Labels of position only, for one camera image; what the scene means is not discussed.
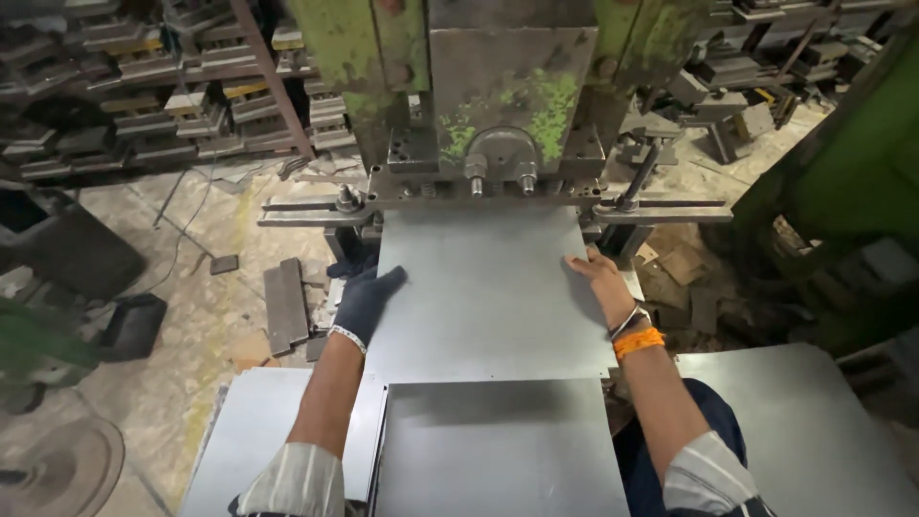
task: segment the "gray steel sheet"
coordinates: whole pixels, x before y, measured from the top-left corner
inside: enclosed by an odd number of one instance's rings
[[[253,368],[233,379],[230,391],[182,501],[179,517],[226,517],[287,440],[312,370]],[[367,500],[386,392],[372,375],[357,391],[342,467],[345,496]]]
[[[629,515],[596,379],[391,385],[376,517]]]
[[[380,272],[389,301],[365,371],[385,383],[608,377],[616,357],[584,277],[574,207],[387,211]]]
[[[777,515],[919,515],[919,491],[830,356],[793,344],[679,356],[741,424],[750,473]]]

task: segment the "forearm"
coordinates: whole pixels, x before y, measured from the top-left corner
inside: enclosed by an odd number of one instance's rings
[[[313,443],[339,459],[364,370],[364,355],[342,334],[329,336],[303,392],[287,442]]]
[[[661,484],[667,467],[709,424],[663,346],[628,353],[619,361],[629,385],[648,453]]]

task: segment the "dirty floor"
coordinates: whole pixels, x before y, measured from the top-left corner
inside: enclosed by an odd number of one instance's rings
[[[750,156],[727,167],[704,152],[704,131],[689,130],[677,145],[680,165],[661,167],[648,190],[708,193],[734,202],[822,118],[819,109],[798,109],[789,125],[761,136]],[[178,173],[80,192],[91,213],[149,260],[130,291],[152,289],[169,310],[150,359],[102,364],[76,388],[49,393],[34,413],[0,421],[1,455],[15,457],[57,425],[99,415],[118,425],[127,447],[119,483],[99,515],[177,513],[215,393],[233,378],[224,355],[228,344],[267,326],[262,272],[298,257],[304,274],[311,274],[332,258],[321,229],[256,226],[270,196],[336,192],[333,183],[280,181],[278,168],[277,160],[254,162],[243,169],[249,175],[240,183],[210,186],[208,167],[190,170],[157,226],[154,217]],[[186,226],[187,238],[180,238]],[[692,224],[660,228],[649,242],[664,254],[681,241],[701,247]],[[231,254],[239,255],[240,269],[210,276],[210,259]],[[309,297],[320,304],[324,293]],[[305,367],[298,359],[294,354],[282,365]]]

